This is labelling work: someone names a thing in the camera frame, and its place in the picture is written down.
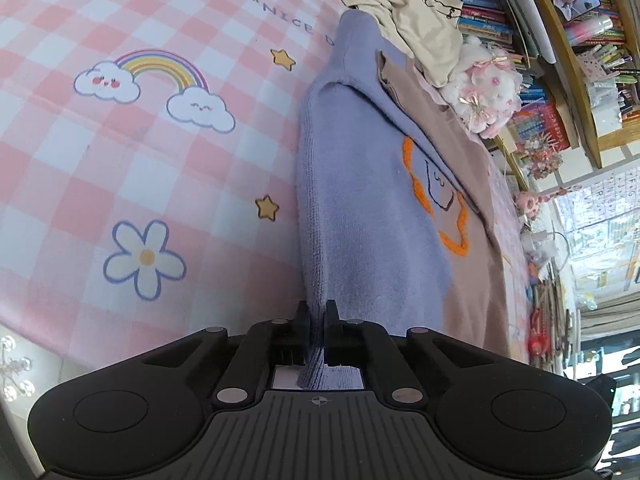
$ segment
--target bed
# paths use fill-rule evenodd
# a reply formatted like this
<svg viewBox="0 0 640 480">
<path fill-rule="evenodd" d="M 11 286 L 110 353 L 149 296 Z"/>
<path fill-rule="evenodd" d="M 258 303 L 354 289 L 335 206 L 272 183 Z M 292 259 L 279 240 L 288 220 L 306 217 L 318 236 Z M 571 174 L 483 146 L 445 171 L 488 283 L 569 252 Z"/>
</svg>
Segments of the bed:
<svg viewBox="0 0 640 480">
<path fill-rule="evenodd" d="M 305 297 L 297 102 L 340 0 L 0 0 L 0 322 L 91 367 Z M 511 356 L 526 265 L 491 166 Z"/>
</svg>

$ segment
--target book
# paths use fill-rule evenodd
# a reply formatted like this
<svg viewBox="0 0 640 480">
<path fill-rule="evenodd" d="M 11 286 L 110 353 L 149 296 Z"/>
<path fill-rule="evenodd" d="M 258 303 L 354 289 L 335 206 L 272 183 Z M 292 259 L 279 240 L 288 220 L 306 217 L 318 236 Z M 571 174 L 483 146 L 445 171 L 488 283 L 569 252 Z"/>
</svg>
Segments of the book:
<svg viewBox="0 0 640 480">
<path fill-rule="evenodd" d="M 460 0 L 465 5 L 473 7 L 482 7 L 483 9 L 502 9 L 500 0 Z"/>
<path fill-rule="evenodd" d="M 540 118 L 536 117 L 535 120 L 532 121 L 523 121 L 523 124 L 517 123 L 516 129 L 518 131 L 518 136 L 522 140 L 527 140 L 530 136 L 536 136 L 544 133 L 545 123 L 543 123 Z"/>
<path fill-rule="evenodd" d="M 545 123 L 546 132 L 555 142 L 554 149 L 556 152 L 567 150 L 571 147 L 569 137 L 564 129 L 562 118 L 558 113 L 555 105 L 549 103 L 539 107 L 542 120 Z"/>
<path fill-rule="evenodd" d="M 585 12 L 583 15 L 579 16 L 578 18 L 576 18 L 576 22 L 583 22 L 585 20 L 588 20 L 589 18 L 596 18 L 597 16 L 600 15 L 600 12 L 598 12 L 598 9 L 596 10 L 590 10 L 588 12 Z M 622 20 L 620 20 L 620 16 L 616 16 L 613 14 L 608 14 L 608 16 L 611 18 L 611 21 L 613 22 L 613 28 L 616 28 L 618 30 L 623 30 L 622 27 Z"/>
<path fill-rule="evenodd" d="M 511 44 L 513 43 L 513 37 L 511 34 L 505 34 L 503 32 L 497 32 L 488 28 L 475 27 L 473 25 L 459 25 L 460 32 L 468 34 L 470 36 L 477 36 L 478 38 L 490 41 L 497 41 L 499 43 Z"/>
<path fill-rule="evenodd" d="M 608 34 L 609 31 L 607 32 L 603 32 L 601 34 L 598 34 L 597 36 L 594 36 L 593 38 L 591 38 L 592 40 L 602 40 L 603 42 L 607 42 L 610 40 L 613 41 L 625 41 L 626 40 L 626 36 L 624 34 L 624 32 L 620 33 L 620 32 L 616 32 L 614 34 Z"/>
<path fill-rule="evenodd" d="M 528 94 L 544 94 L 544 89 L 540 86 L 540 84 L 535 81 L 529 85 L 529 89 L 527 89 Z"/>
<path fill-rule="evenodd" d="M 471 25 L 472 27 L 487 28 L 489 30 L 494 30 L 495 32 L 513 34 L 513 29 L 507 27 L 505 24 L 491 22 L 490 20 L 483 20 L 482 18 L 460 18 L 458 23 L 460 25 Z"/>
<path fill-rule="evenodd" d="M 535 90 L 532 90 L 531 88 L 520 93 L 521 99 L 527 99 L 529 101 L 536 101 L 538 99 L 544 98 L 544 96 L 545 96 L 545 92 L 543 90 L 535 91 Z"/>
<path fill-rule="evenodd" d="M 576 45 L 576 46 L 595 46 L 598 44 L 624 45 L 625 41 L 623 40 L 586 40 L 586 41 L 583 41 L 580 45 Z"/>
<path fill-rule="evenodd" d="M 591 38 L 594 41 L 597 41 L 598 43 L 602 43 L 602 44 L 625 44 L 626 38 L 617 38 L 615 36 L 596 36 L 595 38 Z"/>
<path fill-rule="evenodd" d="M 601 34 L 603 34 L 604 36 L 622 36 L 622 37 L 624 37 L 625 31 L 624 30 L 616 30 L 615 28 L 610 28 L 609 30 L 605 30 L 604 32 L 601 32 Z"/>
<path fill-rule="evenodd" d="M 461 14 L 463 16 L 478 16 L 479 18 L 487 18 L 493 22 L 506 23 L 507 17 L 501 10 L 482 9 L 481 7 L 472 7 L 465 5 L 462 7 Z"/>
<path fill-rule="evenodd" d="M 601 7 L 598 7 L 598 12 L 601 12 L 603 14 L 608 14 L 609 16 L 615 16 L 617 18 L 620 18 L 620 14 L 616 10 L 603 9 Z"/>
</svg>

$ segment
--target purple sweater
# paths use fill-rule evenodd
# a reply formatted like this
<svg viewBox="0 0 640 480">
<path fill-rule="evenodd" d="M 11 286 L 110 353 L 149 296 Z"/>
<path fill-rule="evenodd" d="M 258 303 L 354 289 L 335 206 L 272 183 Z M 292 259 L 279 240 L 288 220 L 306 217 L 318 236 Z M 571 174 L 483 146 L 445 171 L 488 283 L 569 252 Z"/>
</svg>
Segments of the purple sweater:
<svg viewBox="0 0 640 480">
<path fill-rule="evenodd" d="M 360 384 L 354 370 L 322 364 L 327 300 L 337 301 L 342 319 L 374 321 L 391 334 L 404 335 L 413 326 L 442 330 L 452 266 L 412 192 L 402 159 L 405 137 L 434 182 L 448 180 L 449 193 L 453 186 L 466 195 L 429 139 L 380 85 L 379 51 L 404 66 L 406 57 L 382 38 L 371 16 L 347 10 L 329 63 L 300 108 L 298 205 L 314 330 L 302 387 Z"/>
</svg>

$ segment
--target stuffed toy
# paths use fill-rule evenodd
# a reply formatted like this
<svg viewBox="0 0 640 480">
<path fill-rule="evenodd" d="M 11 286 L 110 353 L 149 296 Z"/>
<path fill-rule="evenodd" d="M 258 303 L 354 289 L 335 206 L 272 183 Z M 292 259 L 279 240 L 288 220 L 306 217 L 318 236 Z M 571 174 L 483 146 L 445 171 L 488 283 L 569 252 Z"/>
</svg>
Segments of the stuffed toy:
<svg viewBox="0 0 640 480">
<path fill-rule="evenodd" d="M 489 139 L 520 110 L 521 84 L 522 76 L 505 50 L 468 36 L 440 94 L 469 131 Z"/>
<path fill-rule="evenodd" d="M 569 190 L 560 188 L 553 193 L 532 193 L 530 191 L 521 191 L 513 197 L 513 202 L 518 209 L 519 215 L 526 216 L 529 220 L 535 220 L 538 217 L 540 205 L 559 196 L 564 196 Z"/>
</svg>

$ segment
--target red object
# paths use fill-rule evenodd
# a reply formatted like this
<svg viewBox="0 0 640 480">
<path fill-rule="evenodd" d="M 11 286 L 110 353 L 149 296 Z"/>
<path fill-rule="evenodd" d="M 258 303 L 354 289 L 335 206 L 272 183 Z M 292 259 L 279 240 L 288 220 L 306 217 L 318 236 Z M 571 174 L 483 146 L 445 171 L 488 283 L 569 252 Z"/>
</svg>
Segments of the red object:
<svg viewBox="0 0 640 480">
<path fill-rule="evenodd" d="M 507 18 L 504 12 L 500 10 L 482 9 L 481 7 L 463 6 L 460 11 L 463 16 L 471 16 L 473 18 L 486 18 L 494 22 L 506 23 Z"/>
<path fill-rule="evenodd" d="M 545 123 L 549 137 L 556 142 L 554 145 L 555 151 L 561 152 L 562 150 L 568 150 L 571 147 L 571 143 L 569 142 L 564 124 L 562 124 L 562 118 L 556 107 L 553 104 L 542 105 L 540 107 L 540 114 L 542 115 L 542 120 Z"/>
<path fill-rule="evenodd" d="M 540 309 L 531 314 L 531 329 L 529 332 L 529 353 L 539 357 L 549 351 L 549 338 L 546 335 L 545 320 Z"/>
</svg>

